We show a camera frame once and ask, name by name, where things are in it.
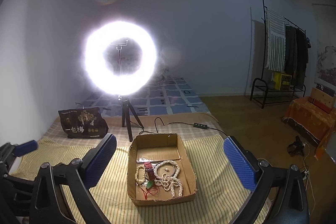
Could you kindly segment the red strap wristwatch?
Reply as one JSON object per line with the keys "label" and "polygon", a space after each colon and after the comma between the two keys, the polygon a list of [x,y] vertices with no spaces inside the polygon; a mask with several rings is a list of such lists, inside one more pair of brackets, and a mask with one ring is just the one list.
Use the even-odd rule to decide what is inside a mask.
{"label": "red strap wristwatch", "polygon": [[145,167],[145,171],[147,173],[147,177],[148,177],[149,181],[154,181],[155,180],[155,174],[154,174],[154,169],[153,169],[153,166],[152,166],[151,162],[145,162],[143,165]]}

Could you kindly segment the yellow striped bed sheet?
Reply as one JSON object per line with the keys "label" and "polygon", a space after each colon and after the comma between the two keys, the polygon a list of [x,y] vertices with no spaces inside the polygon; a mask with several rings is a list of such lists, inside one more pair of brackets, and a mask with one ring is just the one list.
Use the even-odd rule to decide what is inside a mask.
{"label": "yellow striped bed sheet", "polygon": [[129,150],[116,149],[91,194],[111,223],[228,223],[247,200],[244,188],[223,151],[219,135],[184,142],[197,178],[197,193],[192,201],[159,206],[136,206],[127,194],[131,181],[146,201],[166,194],[181,197],[187,192],[182,180],[182,165],[177,160],[153,164],[155,180],[149,181],[144,166],[128,172]]}

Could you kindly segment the black printed snack bag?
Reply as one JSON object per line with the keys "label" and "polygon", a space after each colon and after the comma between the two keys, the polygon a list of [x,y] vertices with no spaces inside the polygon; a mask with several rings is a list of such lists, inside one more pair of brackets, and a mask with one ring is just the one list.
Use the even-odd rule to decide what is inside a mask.
{"label": "black printed snack bag", "polygon": [[68,138],[103,138],[109,130],[100,108],[59,110],[60,123]]}

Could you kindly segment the pink plaid bed sheet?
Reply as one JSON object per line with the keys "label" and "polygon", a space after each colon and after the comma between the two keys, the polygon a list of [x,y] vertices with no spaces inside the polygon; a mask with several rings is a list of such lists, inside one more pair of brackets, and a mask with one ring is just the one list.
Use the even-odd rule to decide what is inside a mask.
{"label": "pink plaid bed sheet", "polygon": [[[143,127],[139,127],[134,118],[131,118],[131,131],[133,136],[139,133],[176,133],[183,140],[202,138],[205,136],[224,134],[218,120],[208,113],[180,113],[167,115],[141,116]],[[60,119],[56,118],[51,127],[43,135],[60,144],[66,145],[93,145],[98,139],[70,139],[63,131]]]}

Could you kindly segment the black object on floor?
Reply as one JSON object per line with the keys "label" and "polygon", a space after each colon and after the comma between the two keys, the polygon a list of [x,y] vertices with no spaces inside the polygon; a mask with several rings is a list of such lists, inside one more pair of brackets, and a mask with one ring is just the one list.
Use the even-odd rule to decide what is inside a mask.
{"label": "black object on floor", "polygon": [[294,142],[288,145],[287,152],[291,157],[297,156],[297,155],[305,156],[304,149],[305,149],[305,145],[300,139],[300,137],[297,135],[295,137]]}

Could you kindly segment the open cardboard box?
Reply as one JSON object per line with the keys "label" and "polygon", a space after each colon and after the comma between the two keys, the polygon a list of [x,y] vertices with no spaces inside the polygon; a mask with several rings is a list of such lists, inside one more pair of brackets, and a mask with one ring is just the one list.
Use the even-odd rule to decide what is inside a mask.
{"label": "open cardboard box", "polygon": [[[153,166],[154,181],[147,177],[145,162]],[[195,172],[179,135],[146,134],[134,139],[127,167],[127,194],[132,203],[158,206],[189,202],[197,191]]]}

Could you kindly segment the black tripod stand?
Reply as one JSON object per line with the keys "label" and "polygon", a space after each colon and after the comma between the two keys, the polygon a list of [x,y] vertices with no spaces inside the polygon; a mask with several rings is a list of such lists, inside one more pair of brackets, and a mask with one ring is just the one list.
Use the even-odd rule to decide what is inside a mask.
{"label": "black tripod stand", "polygon": [[122,127],[127,128],[127,134],[129,137],[129,141],[133,141],[133,133],[131,129],[131,120],[130,120],[130,113],[133,114],[134,118],[136,119],[138,125],[140,128],[144,129],[144,126],[142,122],[140,121],[133,105],[130,103],[130,100],[126,97],[123,96],[118,96],[118,101],[121,104],[122,107],[122,112],[121,112],[121,117],[122,117]]}

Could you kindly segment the black clothes rack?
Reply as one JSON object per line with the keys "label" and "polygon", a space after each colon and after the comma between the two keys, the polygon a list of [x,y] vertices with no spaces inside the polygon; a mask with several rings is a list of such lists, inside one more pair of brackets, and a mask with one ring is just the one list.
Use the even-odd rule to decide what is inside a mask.
{"label": "black clothes rack", "polygon": [[252,81],[249,100],[263,109],[266,105],[287,103],[306,95],[310,44],[305,30],[262,2],[262,67],[260,76]]}

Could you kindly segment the orange cloth covered table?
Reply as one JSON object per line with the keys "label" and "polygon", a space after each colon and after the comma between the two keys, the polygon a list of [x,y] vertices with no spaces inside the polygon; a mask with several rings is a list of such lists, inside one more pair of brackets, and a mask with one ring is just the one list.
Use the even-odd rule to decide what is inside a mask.
{"label": "orange cloth covered table", "polygon": [[319,160],[335,133],[335,96],[312,88],[310,96],[295,99],[290,103],[282,121],[294,122],[313,138],[318,144],[315,158]]}

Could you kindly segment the yellow black box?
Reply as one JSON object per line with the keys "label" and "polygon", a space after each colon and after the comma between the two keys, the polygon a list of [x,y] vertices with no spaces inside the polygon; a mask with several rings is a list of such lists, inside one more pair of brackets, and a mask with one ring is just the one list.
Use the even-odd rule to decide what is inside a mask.
{"label": "yellow black box", "polygon": [[291,83],[291,75],[281,72],[273,74],[274,89],[278,91],[288,91]]}

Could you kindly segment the white striped hanging cloth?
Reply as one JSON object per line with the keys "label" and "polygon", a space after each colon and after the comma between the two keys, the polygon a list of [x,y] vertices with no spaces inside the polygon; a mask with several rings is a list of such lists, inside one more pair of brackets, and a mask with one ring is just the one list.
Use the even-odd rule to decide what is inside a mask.
{"label": "white striped hanging cloth", "polygon": [[285,21],[273,10],[265,10],[267,60],[266,68],[282,72],[285,66]]}

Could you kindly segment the dark hanging clothes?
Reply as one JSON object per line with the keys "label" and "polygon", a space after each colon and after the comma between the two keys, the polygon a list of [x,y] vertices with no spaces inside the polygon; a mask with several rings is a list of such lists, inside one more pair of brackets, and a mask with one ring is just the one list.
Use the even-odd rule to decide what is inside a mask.
{"label": "dark hanging clothes", "polygon": [[291,84],[303,88],[306,67],[309,62],[308,49],[311,48],[305,32],[299,28],[285,26],[285,66],[286,74],[291,75]]}

